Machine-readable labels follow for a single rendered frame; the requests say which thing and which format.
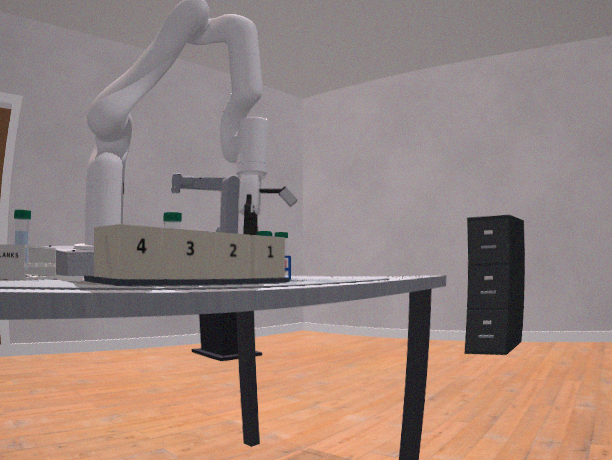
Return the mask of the white tube rack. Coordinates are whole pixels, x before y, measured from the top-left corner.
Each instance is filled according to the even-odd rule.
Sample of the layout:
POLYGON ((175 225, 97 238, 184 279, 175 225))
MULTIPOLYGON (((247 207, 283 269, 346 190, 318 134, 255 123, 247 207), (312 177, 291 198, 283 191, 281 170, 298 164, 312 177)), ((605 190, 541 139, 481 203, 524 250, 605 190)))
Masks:
POLYGON ((0 279, 56 279, 56 248, 0 244, 0 279), (25 263, 25 248, 29 248, 29 263, 25 263), (25 267, 29 267, 26 272, 25 267))

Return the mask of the beige bucket adapter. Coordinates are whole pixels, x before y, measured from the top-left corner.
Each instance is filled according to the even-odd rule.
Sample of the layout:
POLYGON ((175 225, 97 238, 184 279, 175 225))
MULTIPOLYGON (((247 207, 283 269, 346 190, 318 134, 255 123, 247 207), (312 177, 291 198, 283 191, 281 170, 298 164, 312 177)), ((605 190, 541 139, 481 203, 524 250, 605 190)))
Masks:
POLYGON ((210 232, 210 279, 250 279, 250 235, 210 232))
POLYGON ((285 278, 285 237, 250 235, 250 278, 285 278))
POLYGON ((210 232, 164 229, 164 279, 210 279, 210 232))
POLYGON ((94 227, 94 277, 164 279, 164 228, 94 227))

